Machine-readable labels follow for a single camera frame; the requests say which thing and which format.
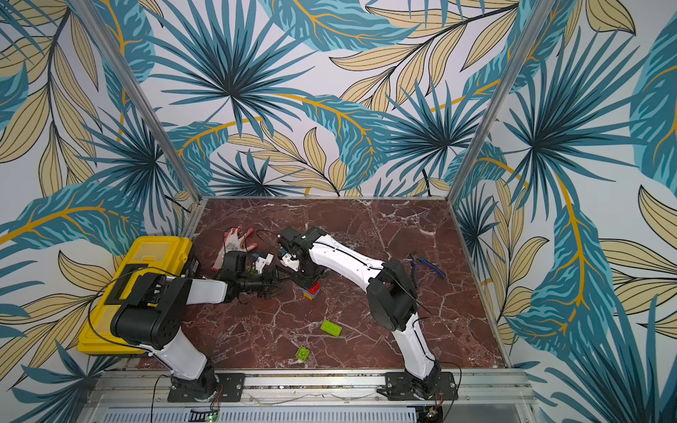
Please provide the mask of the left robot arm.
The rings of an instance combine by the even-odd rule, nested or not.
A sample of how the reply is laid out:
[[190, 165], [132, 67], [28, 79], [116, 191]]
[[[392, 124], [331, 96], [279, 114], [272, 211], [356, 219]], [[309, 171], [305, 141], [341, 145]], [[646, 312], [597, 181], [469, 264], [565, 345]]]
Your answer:
[[142, 274], [114, 314], [110, 332], [129, 345], [141, 347], [161, 361], [174, 379], [209, 380], [209, 360], [182, 331], [189, 305], [230, 303], [241, 294], [266, 300], [284, 291], [287, 276], [274, 264], [260, 273], [247, 267], [247, 254], [231, 251], [213, 278], [171, 277], [157, 272]]

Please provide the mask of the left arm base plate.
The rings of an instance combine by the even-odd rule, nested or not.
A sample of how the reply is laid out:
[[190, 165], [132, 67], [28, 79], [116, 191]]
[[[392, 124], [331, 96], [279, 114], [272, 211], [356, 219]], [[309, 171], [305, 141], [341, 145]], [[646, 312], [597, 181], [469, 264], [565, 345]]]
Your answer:
[[237, 403], [244, 388], [244, 373], [209, 373], [196, 380], [171, 377], [169, 403]]

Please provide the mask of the red 2x4 lego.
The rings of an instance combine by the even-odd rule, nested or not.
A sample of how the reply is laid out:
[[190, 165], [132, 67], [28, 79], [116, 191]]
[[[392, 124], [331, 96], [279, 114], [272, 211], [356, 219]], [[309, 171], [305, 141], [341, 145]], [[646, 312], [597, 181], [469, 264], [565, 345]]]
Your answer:
[[307, 290], [307, 291], [317, 290], [317, 292], [319, 292], [319, 290], [320, 290], [320, 284], [317, 282], [317, 283], [315, 283], [312, 287], [310, 287], [309, 289], [304, 289], [304, 290]]

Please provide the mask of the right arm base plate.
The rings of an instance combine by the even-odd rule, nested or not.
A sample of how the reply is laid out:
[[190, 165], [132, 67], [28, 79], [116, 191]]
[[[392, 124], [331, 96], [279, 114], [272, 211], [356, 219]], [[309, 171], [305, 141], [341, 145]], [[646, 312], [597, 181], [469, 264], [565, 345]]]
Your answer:
[[384, 385], [377, 388], [377, 394], [389, 401], [451, 401], [458, 399], [458, 384], [453, 373], [442, 372], [435, 383], [428, 386], [407, 372], [388, 372]]

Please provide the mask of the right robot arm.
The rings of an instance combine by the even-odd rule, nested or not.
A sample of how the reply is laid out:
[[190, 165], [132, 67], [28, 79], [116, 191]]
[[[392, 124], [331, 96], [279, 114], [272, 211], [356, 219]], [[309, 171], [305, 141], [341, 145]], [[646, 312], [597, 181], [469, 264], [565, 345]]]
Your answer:
[[289, 269], [299, 287], [313, 287], [329, 270], [363, 290], [371, 316], [393, 334], [404, 357], [405, 372], [427, 388], [437, 383], [441, 363], [423, 335], [418, 294], [402, 262], [367, 257], [319, 227], [304, 234], [287, 227], [277, 234], [277, 241], [280, 263]]

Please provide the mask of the green 2x2 lego front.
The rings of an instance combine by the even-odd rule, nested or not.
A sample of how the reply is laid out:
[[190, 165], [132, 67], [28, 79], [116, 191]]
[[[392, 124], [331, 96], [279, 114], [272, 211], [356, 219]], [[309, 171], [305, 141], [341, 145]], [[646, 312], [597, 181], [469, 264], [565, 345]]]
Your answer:
[[300, 348], [297, 350], [297, 352], [296, 352], [296, 354], [295, 354], [295, 357], [296, 357], [299, 361], [305, 362], [305, 361], [310, 357], [310, 350], [307, 349], [306, 347], [300, 347]]

